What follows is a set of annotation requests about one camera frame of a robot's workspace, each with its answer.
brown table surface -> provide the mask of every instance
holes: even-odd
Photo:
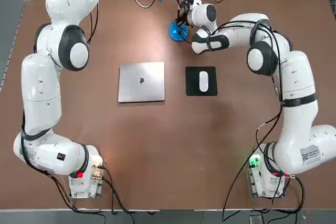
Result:
[[[216,8],[218,24],[242,13],[268,15],[272,27],[309,57],[320,109],[314,124],[336,125],[336,23],[328,0],[225,0]],[[175,15],[175,0],[149,9],[133,0],[100,0],[87,68],[62,72],[63,115],[54,130],[97,147],[127,208],[221,209],[256,145],[256,128],[278,112],[278,101],[270,78],[248,70],[247,46],[196,55],[187,43],[170,39],[168,27]],[[0,209],[66,208],[51,179],[13,153],[22,123],[21,62],[32,52],[36,29],[49,21],[45,0],[26,3],[0,94]],[[89,34],[88,17],[81,26]],[[118,104],[119,66],[149,61],[165,63],[165,101]],[[186,66],[215,66],[218,96],[187,97]],[[277,139],[281,125],[268,141]],[[305,208],[336,208],[335,165],[331,161],[299,175],[306,188]],[[68,183],[67,177],[61,181]],[[287,197],[274,207],[296,208],[300,190],[291,184]],[[102,199],[81,200],[78,206],[108,209],[110,200],[104,186]],[[269,200],[258,200],[256,206],[270,207]],[[252,207],[245,172],[227,207]]]

mouse pad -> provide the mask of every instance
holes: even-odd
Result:
[[[199,88],[200,72],[208,73],[209,88],[202,92]],[[215,67],[186,67],[185,68],[185,92],[187,96],[210,96],[214,97],[217,93],[217,79]]]

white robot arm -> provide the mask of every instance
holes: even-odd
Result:
[[[255,152],[261,157],[261,160],[258,160],[259,167],[255,171],[256,174],[261,171],[263,176],[259,180],[261,184],[256,185],[259,186],[257,193],[262,197],[273,197],[274,184],[277,183],[271,181],[279,181],[275,180],[273,174],[300,174],[336,156],[336,129],[330,125],[312,127],[318,112],[318,102],[309,60],[304,52],[293,51],[289,39],[280,33],[274,31],[275,38],[271,33],[267,33],[266,28],[270,28],[270,25],[266,15],[242,14],[216,31],[217,25],[213,24],[216,22],[215,18],[209,18],[205,11],[209,5],[202,5],[200,0],[194,2],[198,5],[188,10],[186,15],[192,19],[188,18],[186,24],[201,27],[192,38],[195,53],[250,45],[246,58],[248,68],[256,74],[274,74],[278,95],[279,65],[281,67],[280,102],[284,123],[280,138],[276,142],[261,145],[266,157],[260,150]]]
[[[22,62],[24,119],[14,142],[14,153],[28,165],[48,174],[69,175],[73,198],[101,195],[103,159],[91,145],[55,134],[61,117],[59,77],[63,68],[80,71],[89,48],[79,23],[98,0],[46,0],[51,24],[36,34],[35,53]]]

silver laptop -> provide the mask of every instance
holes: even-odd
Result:
[[[151,102],[164,99],[163,62],[120,66],[118,102]]]

white mouse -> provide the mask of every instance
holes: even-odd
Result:
[[[200,75],[200,85],[199,85],[199,90],[202,92],[208,91],[209,88],[209,76],[208,73],[205,71],[199,72]]]

